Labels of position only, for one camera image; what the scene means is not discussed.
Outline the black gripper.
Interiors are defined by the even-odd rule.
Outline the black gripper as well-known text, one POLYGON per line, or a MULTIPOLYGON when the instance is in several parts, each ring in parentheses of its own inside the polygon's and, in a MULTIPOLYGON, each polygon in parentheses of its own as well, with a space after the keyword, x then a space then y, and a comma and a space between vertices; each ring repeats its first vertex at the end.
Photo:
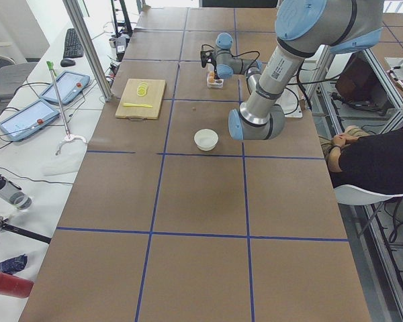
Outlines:
POLYGON ((210 75, 216 75, 216 67, 211 62, 208 63, 208 72, 210 75))

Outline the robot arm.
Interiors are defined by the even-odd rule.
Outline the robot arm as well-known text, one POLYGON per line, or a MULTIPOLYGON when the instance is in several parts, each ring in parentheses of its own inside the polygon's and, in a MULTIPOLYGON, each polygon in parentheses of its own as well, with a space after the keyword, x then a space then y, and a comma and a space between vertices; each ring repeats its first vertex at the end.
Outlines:
POLYGON ((275 21, 277 47, 266 67, 256 59, 233 56, 230 34, 221 33, 216 45, 201 51, 201 65, 211 64, 215 77, 243 74, 250 97, 228 116, 235 140, 270 140, 285 125, 277 104, 303 61, 321 45, 332 54, 358 52, 377 44, 382 33, 383 1, 283 1, 275 21))

